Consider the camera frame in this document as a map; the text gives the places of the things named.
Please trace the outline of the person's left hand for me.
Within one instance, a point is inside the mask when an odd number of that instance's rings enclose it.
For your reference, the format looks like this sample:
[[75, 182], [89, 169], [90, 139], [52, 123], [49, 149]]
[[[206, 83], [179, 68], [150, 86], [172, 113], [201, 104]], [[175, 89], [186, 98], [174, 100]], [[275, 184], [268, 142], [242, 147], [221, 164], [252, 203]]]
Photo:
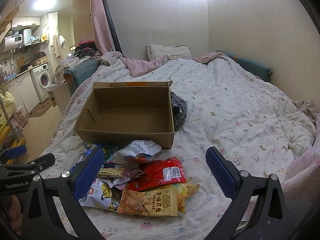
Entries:
[[8, 216], [9, 224], [12, 229], [21, 236], [22, 218], [21, 205], [15, 195], [1, 197], [1, 202]]

